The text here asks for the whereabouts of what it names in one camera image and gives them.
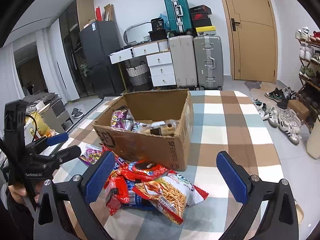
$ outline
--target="screw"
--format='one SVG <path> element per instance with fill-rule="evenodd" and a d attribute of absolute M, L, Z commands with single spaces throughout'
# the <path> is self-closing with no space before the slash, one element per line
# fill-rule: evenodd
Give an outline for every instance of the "screw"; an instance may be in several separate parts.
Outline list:
<path fill-rule="evenodd" d="M 260 178 L 259 178 L 258 175 L 252 175 L 252 176 L 251 176 L 251 179 L 252 179 L 253 181 L 259 181 L 259 180 L 260 180 Z"/>
<path fill-rule="evenodd" d="M 289 182 L 286 179 L 281 179 L 281 183 L 285 186 L 289 184 Z"/>
<path fill-rule="evenodd" d="M 51 180 L 49 180 L 49 179 L 46 179 L 46 180 L 44 181 L 44 185 L 45 185 L 45 186 L 48 186 L 50 183 L 51 183 Z"/>
<path fill-rule="evenodd" d="M 72 177 L 72 180 L 73 181 L 79 181 L 81 179 L 81 176 L 80 175 L 74 175 L 73 177 Z"/>

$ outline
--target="curtain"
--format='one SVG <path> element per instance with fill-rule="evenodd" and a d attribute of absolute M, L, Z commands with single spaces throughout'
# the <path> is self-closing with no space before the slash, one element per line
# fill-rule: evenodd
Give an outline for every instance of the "curtain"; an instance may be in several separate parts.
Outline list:
<path fill-rule="evenodd" d="M 0 136 L 4 130 L 4 106 L 23 99 L 24 93 L 14 62 L 12 42 L 0 48 Z"/>
<path fill-rule="evenodd" d="M 57 72 L 55 71 L 51 55 L 51 49 L 49 45 L 47 28 L 43 28 L 41 30 L 36 31 L 36 43 L 38 57 L 48 91 L 59 94 L 59 96 L 62 98 L 62 102 L 66 104 L 67 96 L 61 88 L 62 86 L 59 82 Z"/>

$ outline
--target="plaid carpet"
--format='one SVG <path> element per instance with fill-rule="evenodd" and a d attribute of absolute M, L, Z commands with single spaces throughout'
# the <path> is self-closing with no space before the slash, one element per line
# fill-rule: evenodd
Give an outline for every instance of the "plaid carpet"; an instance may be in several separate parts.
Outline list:
<path fill-rule="evenodd" d="M 249 174 L 262 180 L 279 182 L 283 173 L 272 139 L 249 97 L 238 91 L 191 91 L 194 108 L 194 128 L 188 168 L 181 172 L 192 183 L 209 193 L 209 197 L 184 213 L 178 226 L 160 212 L 134 209 L 119 210 L 108 215 L 104 194 L 91 208 L 107 232 L 116 240 L 142 239 L 219 239 L 241 208 L 216 167 L 216 155 L 225 150 Z M 75 130 L 62 146 L 78 145 L 85 151 L 86 144 L 99 147 L 100 140 L 92 122 L 111 104 L 100 106 Z M 75 159 L 63 164 L 55 173 L 54 182 L 70 180 L 83 174 L 87 166 Z M 258 228 L 267 203 L 262 203 L 246 239 Z M 76 230 L 79 225 L 69 212 Z"/>

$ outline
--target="refrigerator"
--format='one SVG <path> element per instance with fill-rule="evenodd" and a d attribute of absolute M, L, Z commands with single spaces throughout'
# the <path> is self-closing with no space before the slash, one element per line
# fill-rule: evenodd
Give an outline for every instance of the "refrigerator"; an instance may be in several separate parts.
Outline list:
<path fill-rule="evenodd" d="M 116 23 L 95 21 L 80 32 L 82 49 L 88 65 L 87 76 L 99 98 L 119 96 L 124 91 L 119 67 L 109 55 L 120 49 Z"/>

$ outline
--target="person's hand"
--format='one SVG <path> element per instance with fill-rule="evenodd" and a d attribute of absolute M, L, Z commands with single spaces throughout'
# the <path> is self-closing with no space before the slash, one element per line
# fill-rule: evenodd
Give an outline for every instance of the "person's hand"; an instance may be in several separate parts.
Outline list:
<path fill-rule="evenodd" d="M 44 183 L 43 181 L 38 182 L 35 186 L 35 193 L 36 193 L 35 201 L 36 201 L 36 203 L 38 203 L 39 193 L 41 191 L 43 183 Z M 26 205 L 22 197 L 27 196 L 27 191 L 22 184 L 11 185 L 11 186 L 9 186 L 9 190 L 10 190 L 12 198 L 17 203 L 22 204 L 22 205 Z"/>

